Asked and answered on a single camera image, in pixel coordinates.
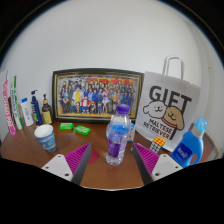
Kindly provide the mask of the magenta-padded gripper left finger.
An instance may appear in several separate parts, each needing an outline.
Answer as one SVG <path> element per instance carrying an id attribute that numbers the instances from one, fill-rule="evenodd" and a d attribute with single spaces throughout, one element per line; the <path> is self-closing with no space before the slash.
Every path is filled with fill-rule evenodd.
<path id="1" fill-rule="evenodd" d="M 42 169 L 79 185 L 91 155 L 91 144 L 81 146 L 67 155 L 57 154 Z"/>

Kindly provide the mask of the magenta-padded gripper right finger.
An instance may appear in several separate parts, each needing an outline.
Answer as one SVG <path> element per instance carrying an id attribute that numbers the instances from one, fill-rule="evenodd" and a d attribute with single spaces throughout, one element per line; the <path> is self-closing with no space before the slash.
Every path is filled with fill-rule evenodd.
<path id="1" fill-rule="evenodd" d="M 137 143 L 133 144 L 132 153 L 145 185 L 182 169 L 169 155 L 158 155 Z"/>

